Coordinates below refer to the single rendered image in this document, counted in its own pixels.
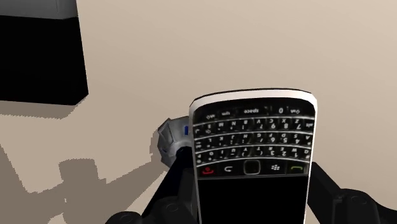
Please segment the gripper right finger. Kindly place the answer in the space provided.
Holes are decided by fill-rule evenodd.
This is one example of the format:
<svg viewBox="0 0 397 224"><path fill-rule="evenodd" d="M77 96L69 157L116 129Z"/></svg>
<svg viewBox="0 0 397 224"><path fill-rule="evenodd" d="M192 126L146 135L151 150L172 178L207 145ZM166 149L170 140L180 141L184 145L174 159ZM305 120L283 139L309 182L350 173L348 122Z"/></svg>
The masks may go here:
<svg viewBox="0 0 397 224"><path fill-rule="evenodd" d="M397 224L397 210L379 204L365 192L339 187L315 162L307 204L319 224Z"/></svg>

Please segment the black keypad phone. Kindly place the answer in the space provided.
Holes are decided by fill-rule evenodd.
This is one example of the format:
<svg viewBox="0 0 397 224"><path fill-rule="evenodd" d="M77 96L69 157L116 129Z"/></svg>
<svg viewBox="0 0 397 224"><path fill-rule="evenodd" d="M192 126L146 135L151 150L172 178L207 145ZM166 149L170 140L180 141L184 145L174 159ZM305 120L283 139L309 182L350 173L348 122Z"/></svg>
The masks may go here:
<svg viewBox="0 0 397 224"><path fill-rule="evenodd" d="M200 224L305 224L317 101L291 88L216 92L189 108Z"/></svg>

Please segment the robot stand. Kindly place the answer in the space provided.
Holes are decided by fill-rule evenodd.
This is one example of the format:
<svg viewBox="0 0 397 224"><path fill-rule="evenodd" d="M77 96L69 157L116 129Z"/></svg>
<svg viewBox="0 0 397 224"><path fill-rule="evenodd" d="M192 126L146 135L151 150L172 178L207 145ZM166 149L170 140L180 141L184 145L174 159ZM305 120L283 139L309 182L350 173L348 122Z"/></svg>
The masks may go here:
<svg viewBox="0 0 397 224"><path fill-rule="evenodd" d="M0 101L74 106L87 95L77 0L0 0Z"/></svg>

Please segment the grey faceted object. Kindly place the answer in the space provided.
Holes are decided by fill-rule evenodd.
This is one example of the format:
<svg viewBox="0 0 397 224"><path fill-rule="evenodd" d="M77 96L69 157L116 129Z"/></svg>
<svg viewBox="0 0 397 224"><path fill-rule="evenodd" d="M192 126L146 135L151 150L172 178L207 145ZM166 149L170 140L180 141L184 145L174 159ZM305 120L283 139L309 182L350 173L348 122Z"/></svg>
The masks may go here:
<svg viewBox="0 0 397 224"><path fill-rule="evenodd" d="M176 161L181 148L192 147L192 139L189 135L189 117L168 118L157 129L157 148L161 155L161 162L171 168Z"/></svg>

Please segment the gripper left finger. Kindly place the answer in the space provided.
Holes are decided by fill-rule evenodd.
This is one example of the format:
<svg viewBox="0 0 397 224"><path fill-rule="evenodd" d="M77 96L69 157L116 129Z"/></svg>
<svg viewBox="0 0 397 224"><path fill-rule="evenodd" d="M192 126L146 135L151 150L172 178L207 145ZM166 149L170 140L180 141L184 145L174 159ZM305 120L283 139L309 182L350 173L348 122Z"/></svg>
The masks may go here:
<svg viewBox="0 0 397 224"><path fill-rule="evenodd" d="M176 160L143 214L121 211L105 224L198 224L192 149L178 149Z"/></svg>

